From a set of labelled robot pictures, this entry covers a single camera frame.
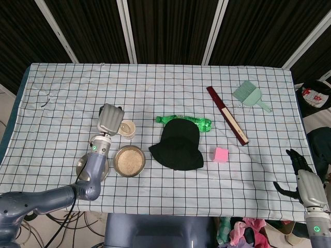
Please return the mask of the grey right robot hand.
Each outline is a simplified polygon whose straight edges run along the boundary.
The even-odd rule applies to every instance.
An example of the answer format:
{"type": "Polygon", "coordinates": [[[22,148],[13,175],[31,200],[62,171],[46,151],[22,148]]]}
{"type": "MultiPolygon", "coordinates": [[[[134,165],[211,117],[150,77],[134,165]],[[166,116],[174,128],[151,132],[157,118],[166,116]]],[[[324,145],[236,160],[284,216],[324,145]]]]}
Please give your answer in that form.
{"type": "Polygon", "coordinates": [[[298,152],[290,149],[286,150],[286,153],[290,156],[296,176],[296,191],[284,190],[274,181],[276,190],[284,196],[298,199],[305,208],[324,208],[327,198],[320,177],[312,171],[306,159],[298,152]]]}

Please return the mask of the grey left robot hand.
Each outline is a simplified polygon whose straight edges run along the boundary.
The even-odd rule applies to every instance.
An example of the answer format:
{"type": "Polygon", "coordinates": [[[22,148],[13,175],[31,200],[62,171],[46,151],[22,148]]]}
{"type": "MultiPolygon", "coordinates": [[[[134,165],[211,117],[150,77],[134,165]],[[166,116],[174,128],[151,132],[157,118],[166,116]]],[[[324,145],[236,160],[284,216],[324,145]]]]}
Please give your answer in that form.
{"type": "Polygon", "coordinates": [[[100,108],[97,130],[101,133],[115,136],[123,121],[124,114],[125,112],[121,107],[115,107],[106,103],[100,108]]]}

